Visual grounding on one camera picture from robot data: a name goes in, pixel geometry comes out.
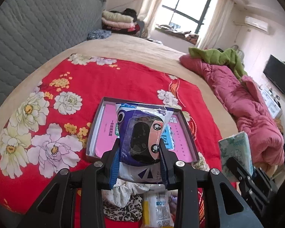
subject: white curtain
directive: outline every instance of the white curtain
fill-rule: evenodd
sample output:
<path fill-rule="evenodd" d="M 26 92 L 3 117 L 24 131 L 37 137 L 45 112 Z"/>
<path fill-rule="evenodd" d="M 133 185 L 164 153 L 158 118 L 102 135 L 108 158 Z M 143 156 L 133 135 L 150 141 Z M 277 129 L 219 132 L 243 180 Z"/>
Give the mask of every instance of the white curtain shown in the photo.
<path fill-rule="evenodd" d="M 138 19 L 144 21 L 145 29 L 142 33 L 143 37 L 150 37 L 154 27 L 156 12 L 162 0 L 143 0 L 142 7 L 138 14 Z"/>
<path fill-rule="evenodd" d="M 204 37 L 200 39 L 199 49 L 212 49 L 220 39 L 234 6 L 232 0 L 218 0 L 212 20 Z"/>

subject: gray quilted cover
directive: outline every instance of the gray quilted cover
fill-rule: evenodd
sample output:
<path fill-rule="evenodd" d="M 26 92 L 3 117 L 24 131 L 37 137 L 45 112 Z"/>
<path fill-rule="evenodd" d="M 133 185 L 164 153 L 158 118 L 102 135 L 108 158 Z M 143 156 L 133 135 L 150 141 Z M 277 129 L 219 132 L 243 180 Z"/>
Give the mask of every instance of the gray quilted cover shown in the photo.
<path fill-rule="evenodd" d="M 0 105 L 46 61 L 101 29 L 104 0 L 5 0 L 0 7 Z"/>

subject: folded clothes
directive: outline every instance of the folded clothes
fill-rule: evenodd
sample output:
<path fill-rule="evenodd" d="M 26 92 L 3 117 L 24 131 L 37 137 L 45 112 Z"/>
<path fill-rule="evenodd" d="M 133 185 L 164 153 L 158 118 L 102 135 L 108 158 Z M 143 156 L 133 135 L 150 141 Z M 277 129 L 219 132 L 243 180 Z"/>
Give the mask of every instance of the folded clothes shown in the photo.
<path fill-rule="evenodd" d="M 134 19 L 133 22 L 137 21 L 137 13 L 134 9 L 126 8 L 124 11 L 122 11 L 122 15 L 131 16 Z"/>
<path fill-rule="evenodd" d="M 120 13 L 112 13 L 105 10 L 102 12 L 102 17 L 109 21 L 133 23 L 133 17 L 131 16 L 122 15 Z"/>
<path fill-rule="evenodd" d="M 105 25 L 112 26 L 112 27 L 118 27 L 121 29 L 129 29 L 129 28 L 133 28 L 135 26 L 134 23 L 109 21 L 104 17 L 101 18 L 101 21 Z"/>
<path fill-rule="evenodd" d="M 102 29 L 112 31 L 114 33 L 134 35 L 134 34 L 136 34 L 140 30 L 140 27 L 139 27 L 139 25 L 135 25 L 134 27 L 129 28 L 129 29 L 121 29 L 121 28 L 118 28 L 118 27 L 102 25 Z"/>

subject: snack package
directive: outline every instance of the snack package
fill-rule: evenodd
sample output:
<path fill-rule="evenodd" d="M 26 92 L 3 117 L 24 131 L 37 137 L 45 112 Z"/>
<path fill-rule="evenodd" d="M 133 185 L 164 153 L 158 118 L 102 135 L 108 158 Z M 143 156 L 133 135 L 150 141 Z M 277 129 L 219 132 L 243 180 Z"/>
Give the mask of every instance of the snack package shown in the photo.
<path fill-rule="evenodd" d="M 161 183 L 159 141 L 172 114 L 163 105 L 116 104 L 120 136 L 119 178 Z"/>
<path fill-rule="evenodd" d="M 170 215 L 169 194 L 165 190 L 159 193 L 144 193 L 142 216 L 145 227 L 173 227 Z"/>
<path fill-rule="evenodd" d="M 250 175 L 253 174 L 248 135 L 244 131 L 222 139 L 218 144 L 221 151 L 222 173 L 230 182 L 239 181 L 226 165 L 230 157 L 235 157 Z"/>

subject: white cloth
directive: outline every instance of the white cloth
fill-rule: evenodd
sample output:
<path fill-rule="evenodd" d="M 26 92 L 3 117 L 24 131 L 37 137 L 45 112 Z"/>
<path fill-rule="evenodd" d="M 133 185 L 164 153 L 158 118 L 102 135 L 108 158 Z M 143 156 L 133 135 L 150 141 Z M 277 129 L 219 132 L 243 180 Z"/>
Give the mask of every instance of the white cloth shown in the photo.
<path fill-rule="evenodd" d="M 150 37 L 154 28 L 155 15 L 162 0 L 143 0 L 142 6 L 138 14 L 138 19 L 144 21 L 145 28 L 142 37 Z"/>
<path fill-rule="evenodd" d="M 234 6 L 232 0 L 218 0 L 205 36 L 198 42 L 199 49 L 212 49 L 220 39 Z"/>
<path fill-rule="evenodd" d="M 143 194 L 147 191 L 163 191 L 163 184 L 142 184 L 131 183 L 117 179 L 116 184 L 111 190 L 102 191 L 102 199 L 118 207 L 125 207 L 130 200 L 131 195 Z"/>

